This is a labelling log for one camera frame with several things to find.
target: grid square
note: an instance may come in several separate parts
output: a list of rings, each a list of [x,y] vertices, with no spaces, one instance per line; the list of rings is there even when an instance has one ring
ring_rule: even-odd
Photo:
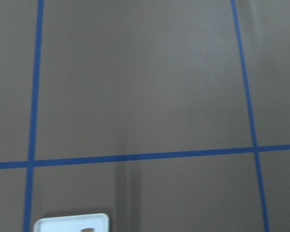
[[[0,162],[27,158],[36,11],[0,0]]]
[[[0,232],[22,231],[26,169],[0,170]]]
[[[271,232],[290,232],[290,151],[260,154]]]
[[[89,213],[111,232],[263,231],[252,154],[36,169],[32,224]]]
[[[259,145],[290,144],[290,0],[237,2]]]
[[[229,2],[46,1],[43,30],[37,159],[251,146]]]

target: smooth floor surface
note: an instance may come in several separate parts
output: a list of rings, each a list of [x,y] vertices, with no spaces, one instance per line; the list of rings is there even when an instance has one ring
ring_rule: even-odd
[[[90,213],[111,232],[290,232],[288,145],[290,0],[0,0],[0,232]],[[89,157],[107,163],[73,165]]]

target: white container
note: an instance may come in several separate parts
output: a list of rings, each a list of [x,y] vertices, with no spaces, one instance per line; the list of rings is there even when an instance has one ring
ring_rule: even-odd
[[[106,214],[49,217],[38,220],[33,232],[109,232]]]

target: blue painter's tape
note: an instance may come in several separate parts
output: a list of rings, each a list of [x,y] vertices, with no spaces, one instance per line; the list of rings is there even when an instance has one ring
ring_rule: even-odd
[[[35,54],[34,54],[34,67],[33,67],[32,99],[31,99],[31,119],[30,119],[30,134],[29,134],[29,148],[28,148],[28,169],[27,169],[27,179],[26,179],[23,232],[30,231],[32,186],[33,186],[33,178],[34,178],[33,164],[34,164],[34,156],[35,156],[35,141],[36,141],[36,130],[37,130],[39,77],[40,77],[41,46],[42,46],[43,8],[44,8],[44,0],[39,0],[38,10],[37,10],[36,36],[35,36]]]
[[[151,154],[136,154],[136,155],[120,155],[120,156],[101,156],[101,157],[86,157],[86,158],[71,158],[71,159],[47,159],[35,161],[35,167],[89,164],[89,163],[106,163],[106,162],[121,162],[133,160],[154,160],[154,159],[170,159],[196,156],[214,156],[252,153],[254,148],[230,148],[230,149],[215,149],[215,150],[199,150],[199,151],[181,151],[181,152],[166,152],[166,153],[151,153]]]
[[[264,230],[265,230],[265,232],[270,232],[269,223],[268,223],[268,214],[267,214],[267,207],[266,207],[265,192],[264,192],[264,186],[263,186],[263,180],[262,180],[261,164],[260,164],[259,152],[258,152],[257,135],[256,135],[255,122],[254,122],[253,110],[252,110],[252,102],[251,102],[250,90],[249,90],[247,68],[246,68],[246,63],[245,63],[244,49],[243,49],[241,32],[240,32],[240,27],[239,27],[239,22],[238,22],[235,0],[231,0],[231,6],[232,6],[232,14],[233,14],[233,20],[234,20],[234,28],[235,28],[237,43],[238,43],[238,50],[239,50],[241,66],[242,66],[242,75],[243,75],[243,80],[244,80],[246,102],[247,102],[247,107],[248,107],[248,116],[249,116],[251,138],[252,138],[252,144],[254,147],[254,157],[255,157],[256,171],[257,171],[257,179],[258,179],[258,185],[259,185],[261,206],[262,206]]]
[[[0,162],[0,169],[26,168],[27,161]]]
[[[258,150],[259,150],[259,152],[286,151],[286,150],[290,150],[290,145],[259,146]]]

